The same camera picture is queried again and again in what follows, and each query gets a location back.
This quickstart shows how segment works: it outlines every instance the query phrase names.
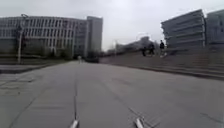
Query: office building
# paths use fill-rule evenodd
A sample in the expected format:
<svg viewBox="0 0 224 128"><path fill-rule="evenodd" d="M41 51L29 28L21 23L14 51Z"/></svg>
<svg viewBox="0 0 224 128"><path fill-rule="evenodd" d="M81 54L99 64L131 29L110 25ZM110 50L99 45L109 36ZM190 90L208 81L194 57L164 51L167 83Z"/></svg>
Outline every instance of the office building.
<svg viewBox="0 0 224 128"><path fill-rule="evenodd" d="M164 21L162 28L169 48L205 45L205 19L202 10Z"/></svg>
<svg viewBox="0 0 224 128"><path fill-rule="evenodd" d="M224 43L224 10L208 13L206 26L208 43Z"/></svg>
<svg viewBox="0 0 224 128"><path fill-rule="evenodd" d="M90 51L101 51L102 24L103 19L96 17L87 17L86 20L45 16L0 18L0 52L13 50L18 40L17 30L23 26L25 52L66 50L72 57L87 56Z"/></svg>

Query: tall building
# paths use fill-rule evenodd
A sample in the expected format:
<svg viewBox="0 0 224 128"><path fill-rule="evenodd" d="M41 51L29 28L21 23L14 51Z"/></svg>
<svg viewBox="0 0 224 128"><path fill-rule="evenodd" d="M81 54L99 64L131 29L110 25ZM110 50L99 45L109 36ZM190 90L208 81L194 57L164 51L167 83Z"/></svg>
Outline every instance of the tall building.
<svg viewBox="0 0 224 128"><path fill-rule="evenodd" d="M102 18L87 17L86 20L29 16L0 18L0 52L11 52L17 38L17 29L25 23L26 51L48 49L66 50L71 56L87 56L89 51L100 52L102 43Z"/></svg>
<svg viewBox="0 0 224 128"><path fill-rule="evenodd" d="M162 22L168 47L205 45L205 20L202 10L196 10Z"/></svg>
<svg viewBox="0 0 224 128"><path fill-rule="evenodd" d="M206 26L208 43L224 43L224 10L208 13Z"/></svg>

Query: lamp post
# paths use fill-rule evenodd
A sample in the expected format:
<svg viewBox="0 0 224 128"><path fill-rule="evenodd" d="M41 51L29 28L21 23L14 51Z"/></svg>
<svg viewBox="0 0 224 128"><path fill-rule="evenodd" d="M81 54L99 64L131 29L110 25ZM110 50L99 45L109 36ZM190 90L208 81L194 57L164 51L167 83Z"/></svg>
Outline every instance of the lamp post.
<svg viewBox="0 0 224 128"><path fill-rule="evenodd" d="M27 15L25 14L21 14L22 20L20 21L20 28L21 30L19 30L19 47L18 47L18 58L17 58L17 62L18 64L20 64L21 62L21 44L22 44L22 36L23 36L23 32L24 32L24 25L27 19Z"/></svg>

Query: overcast sky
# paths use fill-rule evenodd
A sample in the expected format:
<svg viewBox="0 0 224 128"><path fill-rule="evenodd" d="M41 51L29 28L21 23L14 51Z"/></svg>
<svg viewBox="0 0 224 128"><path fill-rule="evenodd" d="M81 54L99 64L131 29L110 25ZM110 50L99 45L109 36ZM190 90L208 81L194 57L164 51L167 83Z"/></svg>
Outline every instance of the overcast sky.
<svg viewBox="0 0 224 128"><path fill-rule="evenodd" d="M0 16L103 17L103 49L149 35L163 38L161 21L189 11L224 9L223 0L0 0Z"/></svg>

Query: road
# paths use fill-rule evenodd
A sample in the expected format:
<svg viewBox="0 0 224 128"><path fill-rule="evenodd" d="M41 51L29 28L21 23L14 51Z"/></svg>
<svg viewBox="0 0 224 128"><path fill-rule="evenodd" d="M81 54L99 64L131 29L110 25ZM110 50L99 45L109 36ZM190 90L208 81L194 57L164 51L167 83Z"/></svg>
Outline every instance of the road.
<svg viewBox="0 0 224 128"><path fill-rule="evenodd" d="M1 128L223 128L224 82L69 62L0 75Z"/></svg>

